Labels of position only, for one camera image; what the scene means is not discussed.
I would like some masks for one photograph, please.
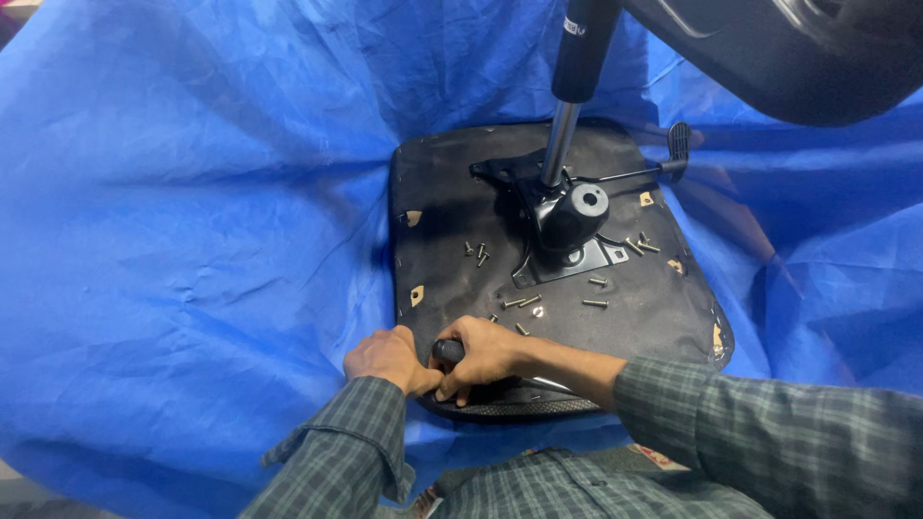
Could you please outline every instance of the left hand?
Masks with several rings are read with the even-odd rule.
[[[439,387],[443,374],[426,369],[416,359],[414,333],[406,326],[378,330],[343,358],[346,379],[378,377],[401,388],[404,395],[423,396]]]

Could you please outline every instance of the bolt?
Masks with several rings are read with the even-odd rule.
[[[519,308],[528,307],[528,306],[531,305],[532,303],[536,303],[536,302],[541,301],[541,300],[542,300],[542,295],[541,295],[541,294],[536,294],[535,297],[533,297],[532,299],[529,299],[528,301],[522,301],[522,302],[519,304]]]
[[[522,301],[525,301],[525,298],[517,299],[515,301],[510,301],[509,303],[500,303],[500,307],[505,310],[509,307],[515,307],[516,305],[519,305]]]
[[[659,248],[654,247],[653,245],[647,245],[647,244],[644,243],[644,242],[638,242],[638,247],[645,248],[645,249],[650,250],[650,251],[652,251],[652,252],[660,252],[660,249],[659,249]]]
[[[625,241],[622,242],[622,243],[625,244],[625,247],[630,248],[631,250],[637,252],[639,255],[641,255],[641,256],[644,255],[644,251],[643,251],[643,250],[639,249],[638,246],[636,246],[635,244],[631,243],[631,238],[625,238]]]

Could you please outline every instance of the blue plastic sheet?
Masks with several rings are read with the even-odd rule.
[[[564,2],[68,0],[0,53],[0,457],[132,517],[229,517],[259,455],[393,322],[388,159],[551,115]],[[923,393],[923,95],[847,128],[737,100],[629,16],[585,115],[696,130],[664,186],[737,338],[726,372]],[[626,441],[408,408],[415,490]]]

